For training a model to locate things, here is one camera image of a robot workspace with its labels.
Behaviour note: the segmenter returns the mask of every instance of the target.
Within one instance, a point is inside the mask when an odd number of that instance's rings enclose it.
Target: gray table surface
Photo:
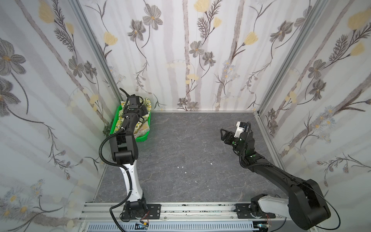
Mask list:
[[[138,144],[137,171],[147,202],[240,202],[267,193],[286,195],[264,177],[243,169],[220,128],[235,131],[251,122],[255,150],[273,162],[253,113],[161,113],[151,115],[151,131]],[[119,168],[107,166],[95,202],[126,196]]]

